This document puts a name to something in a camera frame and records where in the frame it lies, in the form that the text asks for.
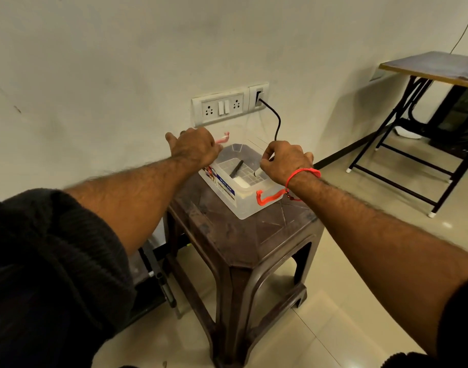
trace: red thread bracelet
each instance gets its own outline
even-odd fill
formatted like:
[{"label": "red thread bracelet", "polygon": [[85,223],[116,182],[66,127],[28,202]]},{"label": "red thread bracelet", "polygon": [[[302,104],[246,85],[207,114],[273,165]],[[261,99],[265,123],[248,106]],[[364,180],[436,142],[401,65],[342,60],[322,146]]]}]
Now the red thread bracelet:
[{"label": "red thread bracelet", "polygon": [[302,169],[297,169],[295,172],[293,172],[290,177],[288,177],[287,179],[287,183],[285,184],[285,193],[287,194],[287,197],[290,199],[290,200],[294,200],[294,201],[302,201],[300,199],[296,199],[292,196],[290,196],[290,194],[288,193],[288,182],[290,182],[290,180],[292,179],[292,177],[297,174],[297,173],[300,173],[300,172],[311,172],[313,175],[315,175],[317,178],[320,178],[321,177],[321,172],[318,171],[317,169],[314,169],[314,168],[302,168]]}]

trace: person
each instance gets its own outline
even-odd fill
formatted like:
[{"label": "person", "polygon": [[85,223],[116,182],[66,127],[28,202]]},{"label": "person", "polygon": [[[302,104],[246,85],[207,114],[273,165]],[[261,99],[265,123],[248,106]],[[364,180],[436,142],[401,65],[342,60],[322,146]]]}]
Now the person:
[{"label": "person", "polygon": [[[205,128],[166,139],[166,160],[0,202],[0,366],[90,366],[124,328],[135,297],[127,255],[151,235],[181,185],[222,149]],[[275,141],[261,167],[285,185],[312,162],[300,146]],[[297,173],[288,187],[427,352],[397,354],[386,367],[468,364],[466,251],[311,173]]]}]

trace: hand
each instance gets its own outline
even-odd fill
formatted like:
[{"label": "hand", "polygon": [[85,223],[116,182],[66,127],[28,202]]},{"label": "hand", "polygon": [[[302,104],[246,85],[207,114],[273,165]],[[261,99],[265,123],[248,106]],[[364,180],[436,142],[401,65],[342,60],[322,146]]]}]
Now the hand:
[{"label": "hand", "polygon": [[[274,160],[269,161],[274,153]],[[291,145],[287,141],[273,141],[268,145],[260,167],[276,183],[284,186],[288,177],[297,169],[312,168],[314,155],[305,153],[299,145]]]},{"label": "hand", "polygon": [[166,133],[166,141],[169,143],[171,156],[185,158],[195,172],[209,166],[223,148],[215,144],[212,135],[205,128],[183,130],[179,138]]}]

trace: box label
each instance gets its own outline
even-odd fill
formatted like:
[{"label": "box label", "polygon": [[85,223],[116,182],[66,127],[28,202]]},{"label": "box label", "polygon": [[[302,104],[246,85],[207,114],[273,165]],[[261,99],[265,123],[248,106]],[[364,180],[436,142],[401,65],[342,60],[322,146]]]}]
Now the box label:
[{"label": "box label", "polygon": [[229,198],[230,202],[234,204],[234,206],[237,206],[236,201],[235,201],[235,191],[230,187],[223,179],[220,177],[215,169],[212,167],[208,166],[204,168],[205,174],[207,177],[209,177],[213,183],[218,187],[218,189],[226,196]]}]

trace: transparent plastic container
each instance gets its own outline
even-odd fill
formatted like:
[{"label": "transparent plastic container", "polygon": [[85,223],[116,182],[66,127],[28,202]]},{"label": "transparent plastic container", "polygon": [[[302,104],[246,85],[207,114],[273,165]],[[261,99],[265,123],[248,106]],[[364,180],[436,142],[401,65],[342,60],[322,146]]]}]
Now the transparent plastic container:
[{"label": "transparent plastic container", "polygon": [[[224,149],[211,166],[200,170],[201,177],[239,219],[255,214],[283,196],[283,186],[273,182],[264,172],[257,177],[254,175],[267,144],[259,138],[255,144],[243,133],[242,128],[212,132],[214,139],[223,141]],[[231,178],[230,174],[241,160],[243,164]]]}]

